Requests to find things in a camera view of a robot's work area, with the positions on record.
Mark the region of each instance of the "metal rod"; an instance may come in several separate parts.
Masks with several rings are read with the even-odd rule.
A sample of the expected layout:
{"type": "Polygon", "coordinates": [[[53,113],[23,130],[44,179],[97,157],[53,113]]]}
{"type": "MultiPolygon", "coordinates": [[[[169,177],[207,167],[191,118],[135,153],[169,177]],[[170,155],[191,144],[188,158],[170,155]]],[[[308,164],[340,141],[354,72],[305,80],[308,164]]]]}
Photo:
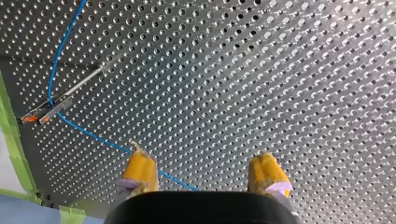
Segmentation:
{"type": "Polygon", "coordinates": [[[95,69],[92,73],[90,73],[87,77],[84,77],[76,86],[72,87],[70,90],[65,92],[63,96],[68,96],[73,94],[78,88],[80,88],[82,85],[84,85],[86,82],[88,82],[91,78],[95,77],[98,75],[100,72],[103,72],[103,67],[100,66],[99,68],[95,69]]]}

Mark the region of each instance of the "perforated metal panel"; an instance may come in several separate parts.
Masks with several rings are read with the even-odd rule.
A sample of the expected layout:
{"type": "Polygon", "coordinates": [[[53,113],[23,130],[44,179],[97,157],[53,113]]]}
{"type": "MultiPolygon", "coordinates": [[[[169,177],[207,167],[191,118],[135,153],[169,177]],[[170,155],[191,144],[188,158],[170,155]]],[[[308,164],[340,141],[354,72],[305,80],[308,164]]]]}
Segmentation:
{"type": "MultiPolygon", "coordinates": [[[[77,5],[0,1],[0,68],[17,116],[46,99],[77,5]]],[[[65,112],[80,126],[139,142],[200,189],[246,190],[250,158],[272,152],[303,222],[393,223],[395,11],[384,0],[89,1],[54,91],[105,64],[65,112]]],[[[106,214],[127,155],[58,119],[21,126],[21,139],[56,205],[94,201],[102,209],[88,215],[106,214]]]]}

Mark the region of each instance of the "green edge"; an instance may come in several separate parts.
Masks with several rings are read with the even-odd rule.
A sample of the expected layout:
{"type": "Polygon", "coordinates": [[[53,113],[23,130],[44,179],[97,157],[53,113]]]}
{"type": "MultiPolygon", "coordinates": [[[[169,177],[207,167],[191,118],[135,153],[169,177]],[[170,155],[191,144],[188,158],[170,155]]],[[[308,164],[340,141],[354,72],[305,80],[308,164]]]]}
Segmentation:
{"type": "Polygon", "coordinates": [[[61,224],[82,224],[86,217],[83,210],[59,206],[61,211],[61,224]]]}
{"type": "Polygon", "coordinates": [[[11,102],[9,101],[6,85],[3,76],[0,73],[0,127],[6,138],[9,158],[17,173],[21,186],[27,194],[21,194],[7,189],[0,189],[0,194],[5,194],[11,197],[17,197],[28,200],[33,203],[41,203],[41,200],[35,196],[37,188],[33,180],[32,172],[29,164],[24,156],[18,123],[12,111],[11,102]]]}

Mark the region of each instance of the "blue cable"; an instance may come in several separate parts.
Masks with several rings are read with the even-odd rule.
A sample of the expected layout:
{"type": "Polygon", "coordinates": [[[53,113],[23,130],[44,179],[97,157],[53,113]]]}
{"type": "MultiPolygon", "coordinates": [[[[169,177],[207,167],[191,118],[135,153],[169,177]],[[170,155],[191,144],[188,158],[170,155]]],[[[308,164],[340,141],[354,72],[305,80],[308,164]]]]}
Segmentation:
{"type": "MultiPolygon", "coordinates": [[[[86,2],[87,2],[87,0],[81,0],[81,2],[79,3],[78,9],[77,9],[77,11],[76,11],[76,14],[73,16],[72,20],[70,21],[69,25],[67,26],[67,30],[66,30],[66,32],[64,33],[64,37],[62,38],[61,44],[59,45],[59,47],[58,47],[57,50],[56,50],[55,59],[54,59],[54,61],[53,61],[53,66],[52,66],[52,71],[50,72],[50,76],[49,76],[48,97],[49,97],[49,104],[50,104],[51,106],[54,106],[54,103],[53,103],[53,100],[52,100],[52,94],[51,94],[51,93],[52,93],[52,83],[53,83],[53,79],[54,79],[54,77],[55,77],[56,67],[58,66],[59,57],[61,56],[61,52],[62,52],[62,50],[63,50],[63,48],[64,48],[64,43],[66,42],[67,37],[69,37],[70,32],[71,32],[72,29],[73,29],[73,25],[74,25],[74,23],[75,23],[75,21],[76,21],[76,19],[77,19],[77,16],[81,13],[81,10],[84,8],[86,2]]],[[[73,123],[72,121],[70,121],[69,119],[67,119],[61,112],[58,112],[58,116],[59,116],[59,118],[61,118],[65,123],[67,123],[68,125],[70,125],[70,126],[76,128],[77,130],[81,131],[82,133],[85,133],[85,134],[87,134],[88,136],[90,136],[90,137],[92,137],[92,138],[94,138],[94,139],[96,139],[96,140],[98,140],[98,141],[100,141],[100,142],[103,142],[104,144],[106,144],[106,145],[108,145],[108,146],[110,146],[110,147],[114,147],[114,148],[116,148],[116,149],[119,149],[119,150],[121,150],[121,151],[123,151],[123,152],[125,152],[125,153],[127,153],[127,154],[129,154],[129,155],[132,154],[131,150],[129,150],[129,149],[125,148],[125,147],[119,146],[119,145],[117,145],[117,144],[108,142],[107,140],[105,140],[105,139],[103,139],[103,138],[101,138],[101,137],[99,137],[99,136],[96,136],[96,135],[93,134],[93,133],[90,133],[90,132],[84,130],[83,128],[79,127],[77,124],[75,124],[75,123],[73,123]]],[[[169,179],[171,179],[171,180],[177,182],[179,185],[181,185],[181,186],[183,186],[183,187],[185,187],[185,188],[187,188],[187,189],[199,190],[198,188],[193,187],[193,186],[190,186],[190,185],[184,183],[183,181],[181,181],[181,180],[175,178],[174,176],[167,174],[167,173],[164,172],[164,171],[159,170],[158,173],[159,173],[160,175],[163,175],[163,176],[165,176],[165,177],[167,177],[167,178],[169,178],[169,179]]]]}

